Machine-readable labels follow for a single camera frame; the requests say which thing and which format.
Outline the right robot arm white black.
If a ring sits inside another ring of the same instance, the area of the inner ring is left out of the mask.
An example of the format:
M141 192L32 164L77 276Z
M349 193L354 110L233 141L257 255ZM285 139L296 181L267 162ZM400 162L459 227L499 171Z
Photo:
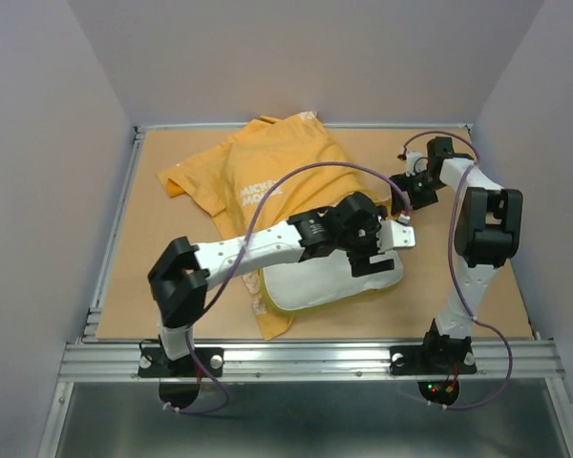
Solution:
M434 131L432 136L426 154L402 151L406 169L394 180L414 210L436 203L438 190L454 190L448 230L452 285L422 343L391 347L396 376L476 372L472 330L478 310L491 280L520 246L522 192L483 174L475 153L456 152L453 135Z

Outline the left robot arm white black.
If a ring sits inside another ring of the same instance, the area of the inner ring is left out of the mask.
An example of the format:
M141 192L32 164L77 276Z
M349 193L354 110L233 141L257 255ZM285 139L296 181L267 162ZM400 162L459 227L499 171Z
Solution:
M210 304L207 292L222 292L231 278L260 272L263 300L288 317L395 286L402 262L394 251L381 251L378 240L387 216L384 206L355 192L250 236L198 244L173 239L147 276L159 308L159 345L140 351L148 363L140 374L200 374L187 347L193 326Z

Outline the white pillow yellow edge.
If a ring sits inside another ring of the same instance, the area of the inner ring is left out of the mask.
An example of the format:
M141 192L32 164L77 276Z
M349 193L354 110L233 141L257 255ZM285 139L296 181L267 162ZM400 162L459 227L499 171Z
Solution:
M261 315L269 310L296 315L306 310L334 304L368 291L390 288L403 278L403 264L396 252L373 258L388 260L393 269L355 278L342 251L321 259L267 267L260 274L260 297L253 310Z

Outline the orange patterned pillowcase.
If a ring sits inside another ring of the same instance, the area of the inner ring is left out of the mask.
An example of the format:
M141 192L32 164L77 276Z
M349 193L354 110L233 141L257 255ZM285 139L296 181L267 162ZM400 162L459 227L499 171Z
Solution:
M286 119L263 117L209 150L158 172L169 197L189 195L214 221L223 239L262 230L354 192L389 205L351 168L345 148L317 119L304 112ZM252 297L260 297L260 272L243 277ZM296 315L255 313L264 339L288 331Z

